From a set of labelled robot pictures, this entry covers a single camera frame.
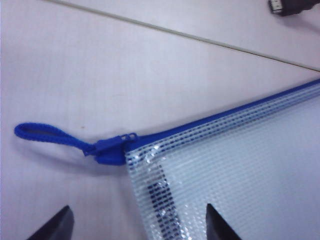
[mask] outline plastic document bag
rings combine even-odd
[[[242,240],[320,239],[320,80],[118,140],[92,155],[124,151],[150,240],[206,240],[207,204]]]

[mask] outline blue trim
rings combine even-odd
[[[311,86],[317,85],[317,84],[320,84],[320,79],[313,80],[311,82],[308,82],[308,83],[305,83],[303,85],[291,88],[289,90],[282,91],[280,93],[265,97],[263,99],[260,99],[260,100],[257,100],[257,101],[254,101],[254,102],[251,102],[251,103],[248,103],[248,104],[245,104],[245,105],[242,105],[242,106],[239,106],[239,107],[236,107],[236,108],[233,108],[233,109],[230,109],[230,110],[227,110],[227,111],[224,111],[224,112],[212,115],[212,116],[208,116],[208,117],[205,117],[203,119],[200,119],[200,120],[197,120],[197,121],[193,121],[193,122],[187,123],[187,124],[182,125],[182,126],[178,126],[178,127],[172,128],[170,130],[166,130],[166,131],[162,131],[162,132],[158,132],[158,133],[154,133],[154,134],[150,134],[150,135],[141,136],[138,141],[128,142],[125,145],[124,149],[125,149],[126,152],[138,149],[138,148],[140,148],[140,147],[142,147],[144,145],[148,145],[148,144],[153,143],[155,141],[170,137],[172,135],[175,135],[175,134],[181,133],[183,131],[189,130],[191,128],[197,127],[199,125],[206,124],[208,122],[211,122],[211,121],[214,121],[216,119],[225,117],[227,115],[230,115],[230,114],[233,114],[233,113],[248,109],[250,107],[253,107],[253,106],[256,106],[256,105],[259,105],[259,104],[262,104],[262,103],[265,103],[265,102],[268,102],[268,101],[271,101],[271,100],[274,100],[276,98],[279,98],[279,97],[285,96],[287,94],[291,94],[291,93],[297,92],[299,90],[302,90],[302,89],[305,89],[305,88],[308,88],[308,87],[311,87]]]

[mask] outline zipper pull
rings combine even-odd
[[[25,140],[76,147],[82,150],[85,156],[95,156],[95,160],[99,164],[107,165],[124,165],[126,163],[124,145],[139,139],[137,134],[133,132],[122,136],[99,140],[95,144],[89,144],[65,133],[57,127],[34,122],[26,122],[17,125],[14,128],[14,133],[19,138]]]

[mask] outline zipper pouch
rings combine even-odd
[[[206,240],[208,204],[242,240],[320,238],[320,79],[141,137],[89,144],[47,124],[14,131],[126,164],[150,240]]]

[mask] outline grid mesh pattern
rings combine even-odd
[[[128,152],[149,239],[205,240],[207,203],[244,240],[319,239],[319,95],[317,84]]]

